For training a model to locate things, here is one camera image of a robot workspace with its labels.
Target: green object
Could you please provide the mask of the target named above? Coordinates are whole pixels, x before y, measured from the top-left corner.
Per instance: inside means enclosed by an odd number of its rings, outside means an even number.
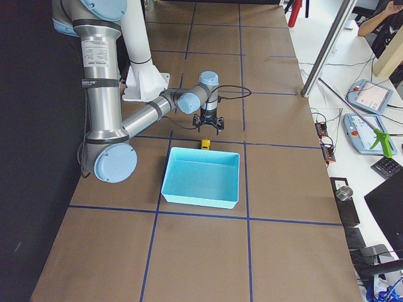
[[[378,145],[378,143],[380,142],[383,150],[383,156],[387,157],[388,159],[391,159],[392,148],[390,148],[389,144],[390,135],[388,133],[380,131],[379,129],[374,129],[373,131],[377,135],[377,139],[375,140],[375,143],[373,143],[370,149],[374,149],[375,146]]]

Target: black monitor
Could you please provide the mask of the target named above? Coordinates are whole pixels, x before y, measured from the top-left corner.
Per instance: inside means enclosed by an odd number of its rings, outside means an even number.
[[[403,258],[403,170],[365,196],[374,219],[399,258]]]

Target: person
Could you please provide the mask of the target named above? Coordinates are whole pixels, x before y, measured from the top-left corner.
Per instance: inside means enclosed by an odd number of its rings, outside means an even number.
[[[358,29],[358,36],[367,36],[376,31],[377,37],[371,48],[377,58],[381,56],[390,41],[403,25],[403,5],[394,5],[393,1],[380,0],[372,17],[364,21]],[[393,84],[403,81],[403,62],[390,76]]]

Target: blue bin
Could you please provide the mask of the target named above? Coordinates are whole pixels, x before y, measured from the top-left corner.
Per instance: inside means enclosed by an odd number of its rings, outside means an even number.
[[[170,203],[232,209],[239,197],[239,154],[173,147],[161,193]]]

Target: red object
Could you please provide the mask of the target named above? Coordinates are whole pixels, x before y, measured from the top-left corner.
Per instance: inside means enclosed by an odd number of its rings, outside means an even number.
[[[295,0],[294,3],[292,4],[292,11],[290,19],[288,20],[288,27],[294,27],[301,7],[302,7],[302,0]]]

